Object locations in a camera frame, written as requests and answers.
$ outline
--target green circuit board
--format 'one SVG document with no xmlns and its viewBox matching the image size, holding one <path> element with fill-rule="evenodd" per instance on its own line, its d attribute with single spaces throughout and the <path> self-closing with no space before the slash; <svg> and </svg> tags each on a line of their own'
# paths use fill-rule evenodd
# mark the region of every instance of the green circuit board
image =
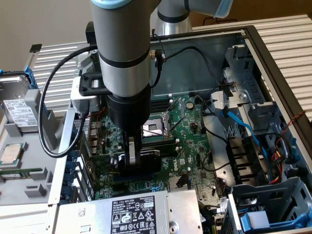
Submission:
<svg viewBox="0 0 312 234">
<path fill-rule="evenodd" d="M 195 98 L 189 96 L 176 96 L 171 98 L 175 103 L 168 112 L 169 127 L 176 126 L 169 132 L 169 136 L 147 137 L 142 142 L 155 140 L 179 139 L 179 144 L 174 142 L 170 149 L 176 150 L 176 156 L 162 158 L 161 171 L 153 177 L 141 177 L 119 179 L 118 172 L 112 172 L 110 167 L 110 156 L 120 154 L 118 146 L 122 142 L 120 129 L 116 127 L 108 116 L 102 116 L 101 124 L 104 132 L 103 138 L 109 138 L 110 145 L 103 153 L 98 148 L 97 155 L 89 160 L 94 167 L 96 176 L 95 199 L 106 199 L 119 195 L 130 195 L 140 192 L 156 192 L 170 190 L 169 182 L 182 174 L 187 174 L 191 189 L 196 189 L 199 199 L 204 203 L 217 204 L 217 192 L 212 196 L 212 187 L 216 185 L 215 174 L 201 169 L 198 159 L 203 160 L 208 154 L 210 147 L 207 135 L 201 133 L 200 104 L 194 104 Z M 186 108 L 186 103 L 194 104 L 193 109 Z M 164 113 L 151 114 L 150 119 L 159 118 Z M 213 169 L 211 160 L 205 163 L 207 168 Z"/>
</svg>

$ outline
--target hard drive label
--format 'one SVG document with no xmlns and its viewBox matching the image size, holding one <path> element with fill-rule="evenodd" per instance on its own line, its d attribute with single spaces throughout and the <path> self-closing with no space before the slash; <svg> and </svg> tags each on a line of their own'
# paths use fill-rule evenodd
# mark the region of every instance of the hard drive label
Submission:
<svg viewBox="0 0 312 234">
<path fill-rule="evenodd" d="M 155 197 L 113 201 L 111 234 L 156 234 Z"/>
<path fill-rule="evenodd" d="M 3 102 L 18 127 L 38 125 L 32 109 L 25 104 L 23 99 L 4 100 Z"/>
</svg>

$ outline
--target wall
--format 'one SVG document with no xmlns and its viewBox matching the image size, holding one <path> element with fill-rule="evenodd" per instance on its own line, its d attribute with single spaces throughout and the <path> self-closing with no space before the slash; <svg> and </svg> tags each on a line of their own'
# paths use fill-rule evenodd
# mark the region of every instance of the wall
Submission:
<svg viewBox="0 0 312 234">
<path fill-rule="evenodd" d="M 90 0 L 0 0 L 0 69 L 21 70 L 32 44 L 85 41 Z M 228 19 L 256 20 L 312 12 L 312 0 L 234 0 Z M 206 16 L 191 13 L 193 26 Z M 157 15 L 152 14 L 151 28 Z"/>
<path fill-rule="evenodd" d="M 88 0 L 1 0 L 0 69 L 23 69 L 32 44 L 84 41 L 88 21 Z"/>
<path fill-rule="evenodd" d="M 231 11 L 226 19 L 261 20 L 308 13 L 312 13 L 312 0 L 233 0 Z M 191 12 L 190 17 L 192 26 L 195 27 L 202 26 L 207 16 Z M 205 22 L 209 25 L 215 23 L 215 19 Z"/>
</svg>

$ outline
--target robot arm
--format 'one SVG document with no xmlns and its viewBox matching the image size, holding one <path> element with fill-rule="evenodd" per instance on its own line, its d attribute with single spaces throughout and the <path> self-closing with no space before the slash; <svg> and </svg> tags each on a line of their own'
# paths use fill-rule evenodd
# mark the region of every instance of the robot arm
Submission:
<svg viewBox="0 0 312 234">
<path fill-rule="evenodd" d="M 141 126 L 150 115 L 150 14 L 159 0 L 91 0 L 111 120 L 123 130 L 126 167 L 140 165 Z"/>
<path fill-rule="evenodd" d="M 225 18 L 233 0 L 162 0 L 157 9 L 155 33 L 158 36 L 192 31 L 190 11 Z"/>
</svg>

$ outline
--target motherboard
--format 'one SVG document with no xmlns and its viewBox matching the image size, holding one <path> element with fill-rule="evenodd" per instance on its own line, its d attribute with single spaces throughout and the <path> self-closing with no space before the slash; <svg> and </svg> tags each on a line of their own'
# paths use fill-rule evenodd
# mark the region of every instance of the motherboard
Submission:
<svg viewBox="0 0 312 234">
<path fill-rule="evenodd" d="M 206 131 L 202 131 L 200 103 L 195 97 L 170 97 L 165 111 L 152 112 L 142 127 L 142 150 L 159 150 L 161 170 L 152 175 L 121 177 L 114 170 L 123 153 L 122 132 L 104 111 L 92 119 L 89 171 L 95 185 L 95 199 L 168 190 L 195 189 L 198 200 L 217 205 L 219 201 L 212 156 Z"/>
</svg>

